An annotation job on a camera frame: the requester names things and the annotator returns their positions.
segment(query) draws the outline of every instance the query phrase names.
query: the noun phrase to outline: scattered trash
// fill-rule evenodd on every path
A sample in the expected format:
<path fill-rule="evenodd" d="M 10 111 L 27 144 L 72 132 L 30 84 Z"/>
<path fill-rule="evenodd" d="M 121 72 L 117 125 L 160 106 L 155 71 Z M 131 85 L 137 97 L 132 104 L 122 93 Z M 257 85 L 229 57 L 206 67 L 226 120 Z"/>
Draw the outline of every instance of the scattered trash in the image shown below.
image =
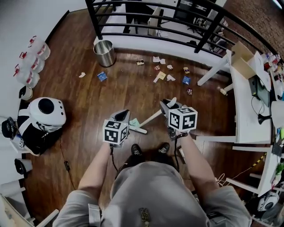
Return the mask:
<path fill-rule="evenodd" d="M 79 76 L 79 78 L 82 78 L 84 76 L 86 76 L 86 73 L 82 72 L 81 75 Z"/>
<path fill-rule="evenodd" d="M 187 85 L 189 85 L 191 81 L 191 78 L 187 77 L 187 76 L 184 76 L 183 79 L 182 79 L 182 83 L 185 83 Z"/>
<path fill-rule="evenodd" d="M 153 62 L 160 62 L 160 58 L 159 57 L 153 57 Z"/>
<path fill-rule="evenodd" d="M 187 94 L 192 95 L 192 89 L 188 88 L 186 89 Z"/>
<path fill-rule="evenodd" d="M 144 60 L 143 59 L 138 60 L 136 63 L 137 63 L 138 66 L 144 65 Z"/>
<path fill-rule="evenodd" d="M 167 81 L 175 81 L 176 79 L 173 78 L 170 74 L 167 75 Z"/>
<path fill-rule="evenodd" d="M 163 73 L 162 71 L 160 71 L 160 72 L 158 73 L 157 77 L 163 80 L 163 79 L 166 77 L 166 74 Z"/>
<path fill-rule="evenodd" d="M 100 74 L 98 74 L 98 78 L 100 81 L 104 81 L 107 78 L 107 75 L 105 74 L 105 72 L 101 72 Z"/>
<path fill-rule="evenodd" d="M 156 83 L 158 81 L 159 77 L 156 76 L 155 80 L 153 81 L 154 83 Z"/>
<path fill-rule="evenodd" d="M 190 71 L 189 71 L 188 67 L 184 67 L 184 68 L 183 68 L 183 70 L 185 71 L 185 74 L 190 73 Z"/>
<path fill-rule="evenodd" d="M 133 120 L 129 121 L 129 124 L 132 126 L 137 126 L 139 127 L 139 121 L 137 120 L 137 118 L 134 118 Z"/>
<path fill-rule="evenodd" d="M 160 66 L 155 66 L 154 69 L 155 69 L 156 71 L 158 71 L 158 70 L 160 70 Z"/>
<path fill-rule="evenodd" d="M 165 65 L 165 64 L 166 64 L 166 60 L 165 60 L 165 59 L 161 59 L 161 60 L 160 60 L 160 63 L 161 63 L 162 65 Z"/>

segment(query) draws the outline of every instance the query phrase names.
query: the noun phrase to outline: brick wall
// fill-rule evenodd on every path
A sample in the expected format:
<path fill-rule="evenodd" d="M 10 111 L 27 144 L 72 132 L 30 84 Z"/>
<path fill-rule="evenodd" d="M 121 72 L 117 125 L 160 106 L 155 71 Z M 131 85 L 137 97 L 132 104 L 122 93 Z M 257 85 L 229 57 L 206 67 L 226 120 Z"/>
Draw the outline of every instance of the brick wall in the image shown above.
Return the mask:
<path fill-rule="evenodd" d="M 272 0 L 227 0 L 224 8 L 252 26 L 284 58 L 284 10 L 279 9 Z M 226 20 L 229 28 L 243 35 L 260 50 L 267 51 L 253 35 L 230 19 Z M 239 39 L 229 32 L 225 32 L 225 36 L 234 42 Z"/>

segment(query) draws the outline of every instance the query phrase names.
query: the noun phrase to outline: cardboard box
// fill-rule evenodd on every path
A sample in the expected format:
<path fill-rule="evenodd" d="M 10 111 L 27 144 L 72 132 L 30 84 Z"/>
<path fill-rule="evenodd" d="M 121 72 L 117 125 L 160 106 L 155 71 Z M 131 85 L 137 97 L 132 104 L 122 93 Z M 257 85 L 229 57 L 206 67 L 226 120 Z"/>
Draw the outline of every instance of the cardboard box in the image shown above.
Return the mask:
<path fill-rule="evenodd" d="M 232 51 L 234 52 L 232 66 L 246 79 L 256 75 L 256 72 L 248 63 L 254 57 L 253 53 L 240 41 L 232 47 Z"/>

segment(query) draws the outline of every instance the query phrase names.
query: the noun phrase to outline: staircase railing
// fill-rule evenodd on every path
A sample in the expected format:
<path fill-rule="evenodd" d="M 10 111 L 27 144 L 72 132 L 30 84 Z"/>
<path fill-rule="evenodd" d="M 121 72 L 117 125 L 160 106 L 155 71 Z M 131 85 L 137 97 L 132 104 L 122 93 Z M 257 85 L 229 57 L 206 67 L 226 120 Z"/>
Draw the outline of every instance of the staircase railing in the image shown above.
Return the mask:
<path fill-rule="evenodd" d="M 253 27 L 251 27 L 249 24 L 247 24 L 245 21 L 243 21 L 242 19 L 240 19 L 239 17 L 233 15 L 232 13 L 230 13 L 229 11 L 225 10 L 223 7 L 216 5 L 213 2 L 207 1 L 207 0 L 192 0 L 194 6 L 196 5 L 201 5 L 203 7 L 212 9 L 214 11 L 217 12 L 217 15 L 215 16 L 215 18 L 212 20 L 210 18 L 208 18 L 207 16 L 198 14 L 196 12 L 193 12 L 191 9 L 189 10 L 185 10 L 185 9 L 181 9 L 178 7 L 173 7 L 173 6 L 169 6 L 169 5 L 165 5 L 165 4 L 159 4 L 159 3 L 152 3 L 152 2 L 145 2 L 145 1 L 127 1 L 127 0 L 119 0 L 119 1 L 106 1 L 103 0 L 101 2 L 95 2 L 93 0 L 85 0 L 86 4 L 87 4 L 87 8 L 88 11 L 90 13 L 90 17 L 96 32 L 96 35 L 98 37 L 98 39 L 103 39 L 103 36 L 105 35 L 119 35 L 119 36 L 134 36 L 134 37 L 143 37 L 143 38 L 151 38 L 151 39 L 159 39 L 159 40 L 164 40 L 164 41 L 169 41 L 169 42 L 173 42 L 173 43 L 178 43 L 178 44 L 182 44 L 185 46 L 189 46 L 189 47 L 193 47 L 195 48 L 194 52 L 198 53 L 200 50 L 211 53 L 213 55 L 217 55 L 219 57 L 222 57 L 221 54 L 218 54 L 216 52 L 213 52 L 211 50 L 205 49 L 204 45 L 206 43 L 218 47 L 222 50 L 226 50 L 227 48 L 221 45 L 218 45 L 214 42 L 212 42 L 213 37 L 219 37 L 220 39 L 223 39 L 224 41 L 228 42 L 229 44 L 235 45 L 235 42 L 223 37 L 219 34 L 217 34 L 215 31 L 215 29 L 220 26 L 222 28 L 224 28 L 226 31 L 228 31 L 229 33 L 234 34 L 235 36 L 237 36 L 238 38 L 240 38 L 241 40 L 245 41 L 247 44 L 249 44 L 250 46 L 252 46 L 255 50 L 259 51 L 261 54 L 263 53 L 262 50 L 260 50 L 256 45 L 254 45 L 251 41 L 249 41 L 247 38 L 245 38 L 244 36 L 242 36 L 241 34 L 239 34 L 238 32 L 234 31 L 233 29 L 221 24 L 221 20 L 224 17 L 227 17 L 229 19 L 231 19 L 232 21 L 234 21 L 235 23 L 237 23 L 238 25 L 240 25 L 241 27 L 243 27 L 246 31 L 248 31 L 249 33 L 251 33 L 253 36 L 255 36 L 260 43 L 267 48 L 270 52 L 272 52 L 274 55 L 278 54 L 277 51 L 271 46 L 271 44 L 261 35 L 259 34 Z M 142 5 L 150 5 L 150 6 L 157 6 L 157 7 L 161 7 L 161 8 L 168 8 L 168 9 L 173 9 L 176 12 L 183 12 L 189 15 L 193 15 L 196 18 L 202 18 L 206 21 L 211 22 L 211 24 L 209 25 L 208 28 L 204 28 L 201 27 L 197 24 L 193 24 L 193 23 L 189 23 L 187 21 L 183 21 L 183 20 L 179 20 L 176 18 L 172 18 L 172 17 L 167 17 L 167 16 L 156 16 L 156 15 L 152 15 L 152 14 L 145 14 L 145 13 L 131 13 L 131 12 L 113 12 L 113 13 L 106 13 L 107 9 L 109 8 L 109 6 L 113 5 L 113 7 L 115 8 L 116 6 L 120 5 L 120 4 L 136 4 L 138 7 L 142 6 Z M 103 12 L 99 13 L 99 9 L 101 6 L 106 5 L 106 8 L 103 10 Z M 150 17 L 150 18 L 156 18 L 156 19 L 160 19 L 160 20 L 166 20 L 166 21 L 172 21 L 172 22 L 176 22 L 176 23 L 180 23 L 180 24 L 184 24 L 189 26 L 190 28 L 194 28 L 197 29 L 199 31 L 201 31 L 202 37 L 197 36 L 197 35 L 192 35 L 192 34 L 188 34 L 185 32 L 181 32 L 178 30 L 174 30 L 174 29 L 168 29 L 168 28 L 163 28 L 160 27 L 158 25 L 158 27 L 155 26 L 148 26 L 148 25 L 143 25 L 143 24 L 131 24 L 131 23 L 99 23 L 101 18 L 104 16 L 139 16 L 139 17 Z M 166 31 L 166 32 L 171 32 L 171 33 L 175 33 L 175 34 L 179 34 L 179 35 L 183 35 L 183 36 L 187 36 L 189 38 L 193 38 L 196 40 L 199 40 L 199 43 L 197 45 L 192 44 L 192 43 L 185 43 L 179 40 L 174 40 L 174 39 L 169 39 L 169 38 L 164 38 L 164 37 L 158 37 L 158 36 L 150 36 L 150 35 L 141 35 L 141 34 L 130 34 L 130 33 L 115 33 L 115 32 L 102 32 L 102 28 L 106 27 L 106 26 L 129 26 L 129 27 L 142 27 L 142 28 L 148 28 L 148 29 L 156 29 L 156 30 L 160 30 L 160 31 Z"/>

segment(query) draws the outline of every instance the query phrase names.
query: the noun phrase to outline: black sneaker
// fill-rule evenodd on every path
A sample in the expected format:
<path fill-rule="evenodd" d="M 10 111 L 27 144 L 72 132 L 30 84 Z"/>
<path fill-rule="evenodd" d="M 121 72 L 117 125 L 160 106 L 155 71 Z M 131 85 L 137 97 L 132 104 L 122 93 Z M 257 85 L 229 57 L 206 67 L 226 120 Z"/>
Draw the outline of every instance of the black sneaker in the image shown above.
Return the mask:
<path fill-rule="evenodd" d="M 169 143 L 163 143 L 163 144 L 160 146 L 158 152 L 163 153 L 163 154 L 166 154 L 166 153 L 169 151 L 169 149 L 170 149 L 170 144 L 169 144 Z"/>
<path fill-rule="evenodd" d="M 138 144 L 133 144 L 131 146 L 131 153 L 132 155 L 142 155 L 142 150 Z"/>

